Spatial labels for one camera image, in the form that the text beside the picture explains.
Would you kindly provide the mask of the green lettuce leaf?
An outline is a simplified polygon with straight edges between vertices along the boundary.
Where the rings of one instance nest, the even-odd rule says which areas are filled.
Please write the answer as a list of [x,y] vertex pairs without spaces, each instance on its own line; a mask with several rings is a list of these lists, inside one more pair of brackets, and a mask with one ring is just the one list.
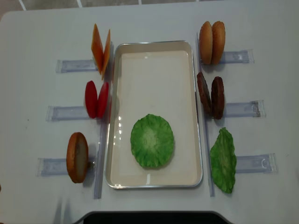
[[143,168],[166,165],[174,151],[174,135],[167,120],[148,114],[133,126],[130,136],[131,152]]
[[210,161],[214,184],[222,192],[231,194],[235,184],[237,158],[233,136],[225,127],[219,130],[211,148]]

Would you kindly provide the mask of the right red tomato slice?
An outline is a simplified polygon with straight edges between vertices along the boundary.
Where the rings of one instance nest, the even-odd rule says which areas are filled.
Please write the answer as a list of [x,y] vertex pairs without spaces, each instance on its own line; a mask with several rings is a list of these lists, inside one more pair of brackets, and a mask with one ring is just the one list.
[[102,85],[102,88],[100,90],[99,97],[98,97],[97,117],[100,119],[103,117],[105,110],[106,110],[106,106],[107,106],[107,102],[108,102],[108,94],[109,94],[109,83],[105,82]]

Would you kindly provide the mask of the red tomato slice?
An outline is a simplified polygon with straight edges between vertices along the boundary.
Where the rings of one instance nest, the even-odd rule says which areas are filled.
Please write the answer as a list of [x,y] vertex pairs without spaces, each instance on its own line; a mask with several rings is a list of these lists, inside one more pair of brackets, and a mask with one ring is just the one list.
[[85,105],[90,118],[96,118],[97,114],[97,90],[93,81],[89,81],[85,88]]
[[98,97],[97,117],[100,119],[103,117],[105,110],[106,110],[106,106],[107,106],[107,102],[108,102],[108,94],[109,94],[109,83],[105,82],[102,85],[102,88],[100,90],[99,97]]

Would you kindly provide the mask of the brown meat patty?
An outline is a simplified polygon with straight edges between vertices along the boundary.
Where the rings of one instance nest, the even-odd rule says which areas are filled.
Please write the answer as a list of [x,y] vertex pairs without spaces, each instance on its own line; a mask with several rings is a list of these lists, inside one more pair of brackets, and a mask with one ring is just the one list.
[[203,105],[204,111],[208,116],[212,115],[212,106],[209,90],[206,84],[206,80],[202,72],[197,74],[197,84],[199,90],[200,101]]
[[225,107],[224,86],[221,77],[215,77],[212,82],[212,115],[215,119],[221,119]]

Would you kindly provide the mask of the left red tomato slice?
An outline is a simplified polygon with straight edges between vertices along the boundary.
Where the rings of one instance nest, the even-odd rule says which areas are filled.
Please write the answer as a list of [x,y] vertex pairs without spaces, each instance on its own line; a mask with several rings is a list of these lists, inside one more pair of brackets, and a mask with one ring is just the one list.
[[90,118],[96,118],[97,114],[97,90],[93,81],[89,81],[85,88],[85,105]]

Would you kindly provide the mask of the right brown meat patty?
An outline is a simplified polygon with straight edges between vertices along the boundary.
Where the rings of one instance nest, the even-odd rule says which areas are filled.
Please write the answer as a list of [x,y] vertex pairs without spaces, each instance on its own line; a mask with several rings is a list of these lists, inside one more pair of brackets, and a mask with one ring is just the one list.
[[215,77],[212,82],[212,115],[215,119],[221,119],[225,107],[224,86],[221,77]]

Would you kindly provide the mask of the right orange cheese slice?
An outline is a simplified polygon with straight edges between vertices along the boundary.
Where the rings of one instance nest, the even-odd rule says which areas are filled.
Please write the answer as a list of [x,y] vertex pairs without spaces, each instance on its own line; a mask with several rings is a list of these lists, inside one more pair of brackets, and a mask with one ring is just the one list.
[[102,75],[101,75],[102,80],[104,79],[106,68],[110,58],[110,42],[111,41],[110,41],[110,29],[109,29],[106,44],[105,44],[105,50],[104,50],[104,60],[103,60],[103,68],[102,68]]

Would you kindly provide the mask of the orange cheese slice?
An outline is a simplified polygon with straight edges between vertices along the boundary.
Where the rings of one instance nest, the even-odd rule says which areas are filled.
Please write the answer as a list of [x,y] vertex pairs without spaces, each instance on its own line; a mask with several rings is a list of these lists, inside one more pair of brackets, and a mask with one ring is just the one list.
[[98,71],[102,75],[104,50],[103,50],[99,30],[98,30],[98,27],[96,24],[94,24],[94,27],[93,27],[91,50],[92,50],[93,58],[97,65]]
[[104,79],[106,68],[110,58],[110,42],[111,41],[110,41],[110,29],[109,29],[106,44],[105,44],[105,50],[104,50],[104,60],[103,60],[103,68],[102,68],[102,75],[101,75],[102,80]]

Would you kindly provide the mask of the left orange cheese slice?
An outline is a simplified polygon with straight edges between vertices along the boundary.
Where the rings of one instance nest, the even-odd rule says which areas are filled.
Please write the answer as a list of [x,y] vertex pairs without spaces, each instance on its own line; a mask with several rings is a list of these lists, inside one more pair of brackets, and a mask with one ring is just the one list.
[[93,27],[91,50],[92,50],[93,58],[97,65],[98,71],[102,75],[104,50],[103,50],[99,30],[98,30],[98,27],[96,24],[94,24],[94,27]]

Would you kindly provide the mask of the standing bread slice left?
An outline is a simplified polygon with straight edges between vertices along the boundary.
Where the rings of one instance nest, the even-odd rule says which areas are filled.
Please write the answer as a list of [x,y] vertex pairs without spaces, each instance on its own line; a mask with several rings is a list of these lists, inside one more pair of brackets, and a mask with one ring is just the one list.
[[69,177],[74,183],[82,183],[88,169],[88,144],[81,132],[73,133],[69,139],[66,166]]

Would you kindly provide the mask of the left clear acrylic rack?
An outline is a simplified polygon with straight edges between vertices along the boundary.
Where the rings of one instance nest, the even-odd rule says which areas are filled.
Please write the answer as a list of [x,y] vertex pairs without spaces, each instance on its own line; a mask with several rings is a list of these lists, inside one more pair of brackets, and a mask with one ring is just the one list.
[[[104,177],[105,151],[108,145],[109,122],[111,114],[111,97],[113,91],[113,68],[114,68],[114,46],[111,44],[110,58],[106,70],[106,78],[109,83],[108,102],[103,118],[97,119],[100,125],[100,139],[97,155],[91,156],[88,163],[88,173],[94,173],[94,198],[100,199],[102,196],[102,185]],[[96,65],[93,60],[58,60],[56,72],[78,72],[95,71]],[[46,121],[67,121],[67,120],[87,120],[90,117],[84,106],[49,106],[46,114]],[[36,176],[67,175],[66,159],[39,158]]]

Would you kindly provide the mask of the clear acrylic rack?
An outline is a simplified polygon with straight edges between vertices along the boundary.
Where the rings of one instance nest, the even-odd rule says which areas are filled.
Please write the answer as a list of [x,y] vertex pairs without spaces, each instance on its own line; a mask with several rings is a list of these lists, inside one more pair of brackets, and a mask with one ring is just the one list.
[[[241,117],[265,117],[263,101],[250,101],[247,103],[228,103],[224,110],[225,118],[241,118]],[[208,118],[203,116],[205,151],[207,159],[207,173],[210,196],[215,196],[214,182],[212,179],[212,168],[210,160],[209,132],[207,128]],[[276,156],[272,154],[254,155],[254,156],[237,156],[236,157],[236,173],[277,173]]]
[[[109,122],[111,114],[111,97],[113,91],[113,68],[114,68],[114,46],[111,44],[110,58],[106,70],[106,78],[109,83],[108,102],[103,118],[97,119],[100,125],[100,139],[97,155],[91,156],[88,163],[88,173],[94,173],[94,198],[100,199],[102,196],[102,185],[104,177],[105,151],[108,145]],[[56,72],[78,72],[95,71],[96,65],[93,60],[58,60]],[[87,120],[90,117],[84,106],[49,106],[46,114],[46,121],[67,121],[67,120]],[[67,175],[66,159],[39,158],[36,176]]]

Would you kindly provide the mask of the left bun slice top right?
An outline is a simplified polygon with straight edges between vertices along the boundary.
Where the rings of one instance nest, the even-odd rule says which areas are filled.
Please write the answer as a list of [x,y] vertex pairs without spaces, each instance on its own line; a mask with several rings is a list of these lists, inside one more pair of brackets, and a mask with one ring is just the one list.
[[213,51],[213,33],[212,26],[209,21],[206,21],[199,33],[199,53],[204,64],[210,64]]

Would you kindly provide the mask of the bun slice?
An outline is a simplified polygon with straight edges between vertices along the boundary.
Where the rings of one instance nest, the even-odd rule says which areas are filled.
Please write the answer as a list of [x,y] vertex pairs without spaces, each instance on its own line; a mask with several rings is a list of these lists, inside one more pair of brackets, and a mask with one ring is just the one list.
[[217,21],[212,26],[213,33],[213,52],[212,52],[212,64],[218,64],[221,60],[224,46],[225,46],[225,26],[221,21]]
[[213,51],[213,33],[212,26],[209,21],[206,21],[199,33],[199,53],[204,64],[210,64]]

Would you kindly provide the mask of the right clear acrylic rack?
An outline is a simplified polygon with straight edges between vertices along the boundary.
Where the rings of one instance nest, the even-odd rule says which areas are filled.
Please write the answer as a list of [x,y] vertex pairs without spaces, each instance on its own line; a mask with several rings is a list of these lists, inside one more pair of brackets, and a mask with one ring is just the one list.
[[[241,117],[265,117],[263,101],[250,101],[247,103],[228,103],[224,110],[225,118],[241,118]],[[214,182],[212,179],[212,168],[210,160],[209,132],[207,128],[208,118],[203,116],[205,151],[207,159],[207,173],[210,196],[215,196]],[[237,156],[236,157],[236,173],[277,173],[276,156],[272,154],[254,155],[254,156]]]

